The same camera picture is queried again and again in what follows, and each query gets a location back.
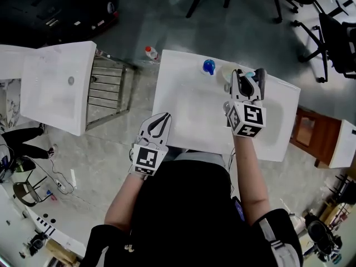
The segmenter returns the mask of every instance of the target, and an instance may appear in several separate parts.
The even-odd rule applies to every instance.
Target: black machine
[[[117,20],[118,0],[0,0],[0,43],[39,48],[86,40]]]
[[[37,233],[29,243],[24,244],[24,249],[22,252],[19,252],[21,258],[25,259],[26,257],[32,257],[36,254],[42,247],[44,247],[48,236],[46,233],[40,233],[35,230]]]
[[[334,236],[332,231],[311,213],[306,215],[305,225],[314,245],[304,256],[314,252],[322,262],[331,261],[339,256],[343,245],[340,236]]]

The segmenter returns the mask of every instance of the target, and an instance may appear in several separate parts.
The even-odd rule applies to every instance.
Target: shoe
[[[40,128],[43,131],[43,133],[41,135],[44,135],[45,133],[47,133],[47,126],[44,123],[40,123],[38,128]]]
[[[53,145],[47,152],[48,152],[48,159],[52,158],[58,150],[57,145]]]

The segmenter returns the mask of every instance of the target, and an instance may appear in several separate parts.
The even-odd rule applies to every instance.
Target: blue bottle cap
[[[202,65],[202,69],[205,72],[210,73],[210,75],[214,75],[215,62],[213,60],[206,60]]]

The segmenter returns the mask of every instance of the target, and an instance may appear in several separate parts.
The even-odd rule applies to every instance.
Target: small bottle
[[[158,60],[160,55],[153,47],[146,47],[146,56],[148,56],[152,60]]]

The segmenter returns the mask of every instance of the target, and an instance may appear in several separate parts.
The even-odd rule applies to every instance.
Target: white container
[[[160,58],[160,55],[153,47],[146,47],[145,51],[146,56],[148,56],[152,60],[158,60]]]
[[[238,70],[239,66],[236,63],[233,62],[228,62],[224,65],[222,65],[217,73],[216,73],[216,80],[218,82],[219,85],[222,86],[222,88],[224,88],[224,90],[226,92],[228,92],[230,90],[230,86],[231,86],[231,77],[232,77],[232,73],[234,70]]]

